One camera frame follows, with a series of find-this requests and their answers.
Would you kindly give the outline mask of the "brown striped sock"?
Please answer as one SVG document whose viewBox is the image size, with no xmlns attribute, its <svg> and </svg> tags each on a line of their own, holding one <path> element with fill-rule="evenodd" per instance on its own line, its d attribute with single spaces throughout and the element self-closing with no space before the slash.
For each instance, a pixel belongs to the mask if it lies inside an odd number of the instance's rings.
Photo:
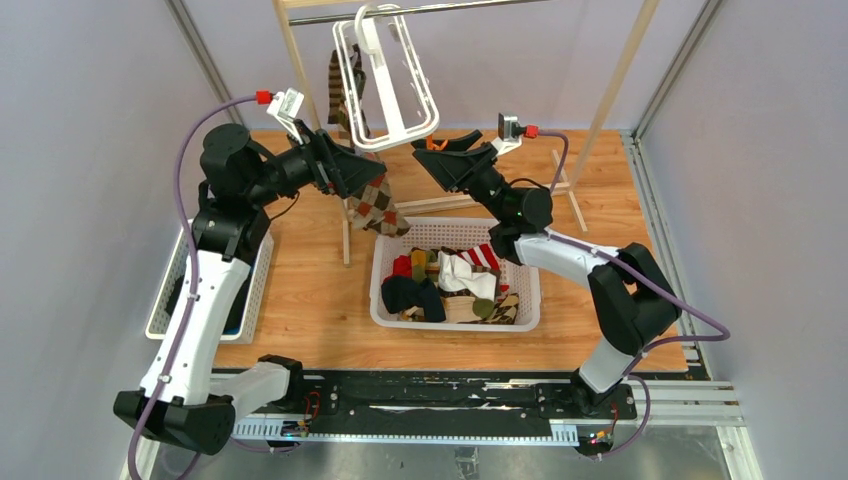
<svg viewBox="0 0 848 480">
<path fill-rule="evenodd" d="M 363 70 L 362 52 L 358 44 L 352 46 L 352 54 L 349 56 L 349 59 L 352 62 L 357 93 L 359 96 L 362 96 L 365 90 L 367 76 Z M 340 130 L 340 138 L 349 140 L 351 128 L 337 51 L 332 52 L 328 65 L 328 98 L 329 112 L 327 123 L 329 125 L 337 125 Z"/>
</svg>

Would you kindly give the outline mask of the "beige orange argyle sock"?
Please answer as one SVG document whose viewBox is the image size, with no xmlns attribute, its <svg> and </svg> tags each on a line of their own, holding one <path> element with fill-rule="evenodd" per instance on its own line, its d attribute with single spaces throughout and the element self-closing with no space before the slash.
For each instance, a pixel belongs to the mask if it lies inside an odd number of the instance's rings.
<svg viewBox="0 0 848 480">
<path fill-rule="evenodd" d="M 377 177 L 352 194 L 347 215 L 354 228 L 371 230 L 392 238 L 404 236 L 411 228 L 395 205 L 390 183 L 385 175 Z"/>
</svg>

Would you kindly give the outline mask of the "white plastic clip hanger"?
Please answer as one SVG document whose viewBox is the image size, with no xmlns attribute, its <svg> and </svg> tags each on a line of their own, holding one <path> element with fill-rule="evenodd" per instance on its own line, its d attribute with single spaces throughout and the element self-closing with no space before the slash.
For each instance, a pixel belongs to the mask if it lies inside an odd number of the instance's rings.
<svg viewBox="0 0 848 480">
<path fill-rule="evenodd" d="M 389 28 L 396 32 L 397 42 L 404 56 L 401 64 L 409 72 L 409 86 L 417 101 L 416 112 L 419 119 L 415 123 L 405 122 L 402 115 L 396 91 L 401 83 L 393 78 L 381 43 L 377 26 L 377 18 L 380 14 L 387 16 Z M 342 74 L 350 138 L 357 148 L 365 152 L 380 152 L 413 140 L 423 139 L 438 129 L 440 113 L 400 6 L 365 4 L 357 10 L 352 20 L 335 22 L 331 31 Z M 366 131 L 367 121 L 363 113 L 362 94 L 358 92 L 354 79 L 354 64 L 351 60 L 354 46 L 359 47 L 362 57 L 371 67 L 369 78 L 376 87 L 385 121 L 386 133 L 380 136 L 373 136 Z"/>
</svg>

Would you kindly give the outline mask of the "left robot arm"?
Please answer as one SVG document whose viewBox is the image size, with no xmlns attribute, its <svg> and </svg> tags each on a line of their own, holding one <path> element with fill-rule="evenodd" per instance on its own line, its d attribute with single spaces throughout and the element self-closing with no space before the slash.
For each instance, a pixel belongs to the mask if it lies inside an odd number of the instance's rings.
<svg viewBox="0 0 848 480">
<path fill-rule="evenodd" d="M 138 437 L 214 455 L 257 409 L 273 403 L 291 413 L 305 404 L 303 367 L 294 359 L 267 354 L 225 381 L 210 377 L 233 305 L 256 270 L 271 224 L 267 206 L 310 185 L 347 198 L 386 172 L 324 130 L 302 121 L 294 128 L 295 145 L 279 154 L 240 124 L 219 125 L 204 137 L 203 198 L 197 215 L 182 219 L 188 255 L 179 300 L 139 387 L 118 393 L 113 405 Z"/>
</svg>

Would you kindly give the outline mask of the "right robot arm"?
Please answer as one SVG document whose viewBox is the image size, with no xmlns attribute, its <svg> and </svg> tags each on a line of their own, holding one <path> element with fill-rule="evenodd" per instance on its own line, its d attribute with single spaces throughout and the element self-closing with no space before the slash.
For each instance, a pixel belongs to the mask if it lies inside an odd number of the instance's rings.
<svg viewBox="0 0 848 480">
<path fill-rule="evenodd" d="M 571 400 L 580 414 L 594 417 L 609 407 L 611 391 L 682 309 L 646 246 L 601 246 L 552 230 L 552 187 L 525 179 L 509 182 L 497 170 L 499 156 L 539 136 L 568 139 L 561 131 L 529 125 L 491 142 L 473 131 L 411 144 L 414 158 L 444 191 L 468 195 L 496 219 L 489 231 L 496 256 L 554 273 L 590 292 L 602 337 L 573 375 Z"/>
</svg>

